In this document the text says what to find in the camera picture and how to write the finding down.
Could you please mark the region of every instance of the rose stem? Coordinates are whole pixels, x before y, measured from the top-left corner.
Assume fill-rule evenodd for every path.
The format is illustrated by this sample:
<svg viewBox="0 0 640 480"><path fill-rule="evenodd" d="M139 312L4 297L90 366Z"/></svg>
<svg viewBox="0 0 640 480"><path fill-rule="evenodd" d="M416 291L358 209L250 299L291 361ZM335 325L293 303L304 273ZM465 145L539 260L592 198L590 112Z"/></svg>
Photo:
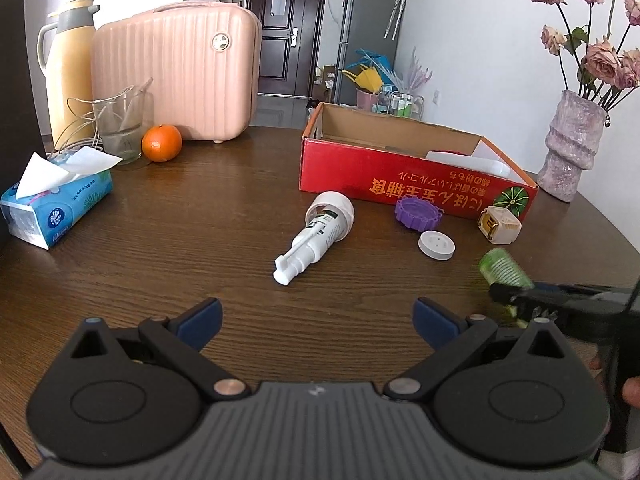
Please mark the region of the rose stem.
<svg viewBox="0 0 640 480"><path fill-rule="evenodd" d="M587 26L587 46L589 46L589 38L591 37L591 15L592 15L592 13L593 13L593 4L589 4L589 25ZM585 83L584 84L584 95L582 97L584 97L585 99L588 99L590 91L591 90L589 88L589 85L587 85L587 83Z"/></svg>
<svg viewBox="0 0 640 480"><path fill-rule="evenodd" d="M618 98L618 96L622 93L622 90L615 89L613 94L611 94L611 99L604 105L604 109L608 110L608 108L614 103L614 101Z"/></svg>
<svg viewBox="0 0 640 480"><path fill-rule="evenodd" d="M600 90L602 90L603 86L604 86L604 81L602 83L600 83L600 86L598 86L598 89L596 90L596 93L593 96L593 99L591 101L595 101L596 100L596 97L598 97L600 95Z"/></svg>
<svg viewBox="0 0 640 480"><path fill-rule="evenodd" d="M622 49L622 44L625 43L626 40L626 34L629 32L629 29L631 28L631 23L629 23L628 27L625 30L625 35L622 36L622 41L620 41L620 46L618 47L618 49L616 50L616 54L620 52L620 50Z"/></svg>
<svg viewBox="0 0 640 480"><path fill-rule="evenodd" d="M602 106L603 108L604 108L604 103L606 103L610 97L609 93L611 92L612 89L613 89L613 86L610 87L609 90L607 90L605 94L602 96L602 99L600 99L600 106Z"/></svg>
<svg viewBox="0 0 640 480"><path fill-rule="evenodd" d="M558 7L560 14L562 14L562 19L564 20L564 24L566 25L566 30L569 31L569 42L571 43L571 48L574 51L575 62L578 64L578 70L580 71L580 86L582 86L582 80L584 79L584 72L582 71L582 65L580 64L580 61L578 61L578 55L576 54L576 51L575 51L574 37L571 35L571 27L569 27L569 22L566 20L566 16L564 15L564 11L562 10L562 7L560 7L560 4L556 4L556 6Z"/></svg>
<svg viewBox="0 0 640 480"><path fill-rule="evenodd" d="M611 22L613 20L613 6L616 4L616 0L611 0L611 10L609 11L609 27L607 27L607 41L611 37Z"/></svg>
<svg viewBox="0 0 640 480"><path fill-rule="evenodd" d="M564 73L564 66L562 66L562 55L558 52L558 59L560 60L560 70L562 70L562 77L564 78L564 88L569 89L569 85L566 82L566 74Z"/></svg>
<svg viewBox="0 0 640 480"><path fill-rule="evenodd" d="M636 88L632 88L631 90L629 90L629 92L627 92L626 94L624 94L622 96L622 99L620 99L620 101L618 101L617 103L614 103L613 106L611 108L609 108L609 110L607 110L607 112L610 112L613 110L613 108L615 108L616 106L618 106L622 101L625 100L626 97L628 97L629 94L631 94L631 92L633 92L634 90L636 90L638 87L636 86Z"/></svg>

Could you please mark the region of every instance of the human hand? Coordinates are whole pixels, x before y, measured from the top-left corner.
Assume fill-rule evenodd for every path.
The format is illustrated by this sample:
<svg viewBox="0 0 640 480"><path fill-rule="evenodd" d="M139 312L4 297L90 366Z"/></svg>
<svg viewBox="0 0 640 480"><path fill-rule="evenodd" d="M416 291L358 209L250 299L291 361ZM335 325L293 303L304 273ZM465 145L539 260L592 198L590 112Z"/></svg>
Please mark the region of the human hand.
<svg viewBox="0 0 640 480"><path fill-rule="evenodd" d="M591 360L589 368L591 370L602 369L602 361L599 355L596 355L596 357ZM640 410L640 377L632 377L626 381L622 387L622 398L629 406Z"/></svg>

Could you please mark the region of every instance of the floor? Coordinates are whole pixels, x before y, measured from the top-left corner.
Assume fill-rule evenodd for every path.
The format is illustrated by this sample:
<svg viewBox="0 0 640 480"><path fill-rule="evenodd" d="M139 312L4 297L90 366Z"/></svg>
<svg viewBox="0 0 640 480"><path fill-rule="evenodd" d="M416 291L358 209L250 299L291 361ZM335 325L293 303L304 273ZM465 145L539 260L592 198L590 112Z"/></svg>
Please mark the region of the floor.
<svg viewBox="0 0 640 480"><path fill-rule="evenodd" d="M304 130L307 119L306 99L259 95L251 126Z"/></svg>

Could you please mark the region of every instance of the pink vase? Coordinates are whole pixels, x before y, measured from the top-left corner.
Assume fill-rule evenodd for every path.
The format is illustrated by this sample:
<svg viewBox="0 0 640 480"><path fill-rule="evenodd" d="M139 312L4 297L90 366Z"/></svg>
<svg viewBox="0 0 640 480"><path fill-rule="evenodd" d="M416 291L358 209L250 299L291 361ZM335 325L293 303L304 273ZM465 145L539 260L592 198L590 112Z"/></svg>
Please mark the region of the pink vase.
<svg viewBox="0 0 640 480"><path fill-rule="evenodd" d="M606 117L596 103L571 90L562 91L545 139L549 152L538 173L542 189L563 202L574 199L582 170L593 168Z"/></svg>

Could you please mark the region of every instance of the pink suitcase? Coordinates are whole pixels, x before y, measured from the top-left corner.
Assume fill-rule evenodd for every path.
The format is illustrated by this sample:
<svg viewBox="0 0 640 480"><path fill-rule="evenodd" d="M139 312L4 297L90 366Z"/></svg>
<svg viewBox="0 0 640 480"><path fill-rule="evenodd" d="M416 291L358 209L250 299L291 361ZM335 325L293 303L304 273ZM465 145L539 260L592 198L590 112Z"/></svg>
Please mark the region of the pink suitcase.
<svg viewBox="0 0 640 480"><path fill-rule="evenodd" d="M253 13L215 0L178 2L107 23L92 46L94 99L152 77L145 123L174 124L185 139L233 139L255 112L261 44L262 25Z"/></svg>

